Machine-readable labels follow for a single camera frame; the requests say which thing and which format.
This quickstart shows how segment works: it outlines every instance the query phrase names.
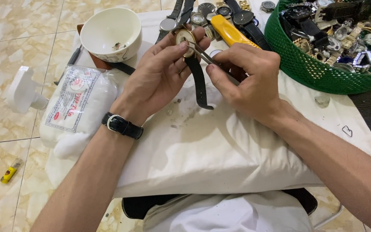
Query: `white shirt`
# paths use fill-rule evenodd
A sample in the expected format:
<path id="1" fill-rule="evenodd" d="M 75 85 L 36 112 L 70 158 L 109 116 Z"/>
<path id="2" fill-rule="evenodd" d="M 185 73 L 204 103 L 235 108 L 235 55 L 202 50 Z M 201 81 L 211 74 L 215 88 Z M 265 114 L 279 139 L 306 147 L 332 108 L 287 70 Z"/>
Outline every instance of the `white shirt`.
<path id="1" fill-rule="evenodd" d="M 152 207 L 144 232 L 314 231 L 298 200 L 281 191 L 177 197 Z"/>

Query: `yellow lighter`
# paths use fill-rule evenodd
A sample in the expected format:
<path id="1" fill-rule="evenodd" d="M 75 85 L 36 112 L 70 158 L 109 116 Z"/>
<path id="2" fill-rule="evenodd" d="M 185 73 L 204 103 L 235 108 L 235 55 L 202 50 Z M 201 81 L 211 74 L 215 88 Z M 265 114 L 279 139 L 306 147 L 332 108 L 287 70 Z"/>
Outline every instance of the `yellow lighter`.
<path id="1" fill-rule="evenodd" d="M 17 171 L 19 166 L 21 166 L 22 160 L 21 159 L 15 159 L 15 161 L 11 164 L 11 166 L 8 168 L 8 170 L 5 172 L 5 174 L 1 177 L 1 183 L 7 184 L 8 181 L 12 178 L 14 173 Z"/>
<path id="2" fill-rule="evenodd" d="M 216 30 L 224 41 L 229 45 L 234 43 L 245 43 L 256 48 L 260 48 L 255 43 L 247 39 L 237 28 L 234 27 L 227 19 L 222 15 L 216 15 L 211 19 L 211 25 Z"/>

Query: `right hand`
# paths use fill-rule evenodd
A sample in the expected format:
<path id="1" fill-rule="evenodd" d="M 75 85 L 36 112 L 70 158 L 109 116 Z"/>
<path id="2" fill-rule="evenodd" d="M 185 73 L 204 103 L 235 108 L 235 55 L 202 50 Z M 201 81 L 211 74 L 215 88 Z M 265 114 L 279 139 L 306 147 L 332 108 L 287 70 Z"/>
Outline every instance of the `right hand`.
<path id="1" fill-rule="evenodd" d="M 242 81 L 235 86 L 218 66 L 211 64 L 206 68 L 213 85 L 233 108 L 266 126 L 279 115 L 282 100 L 277 86 L 280 65 L 277 53 L 235 43 L 215 55 L 214 60 L 230 68 L 233 76 Z"/>

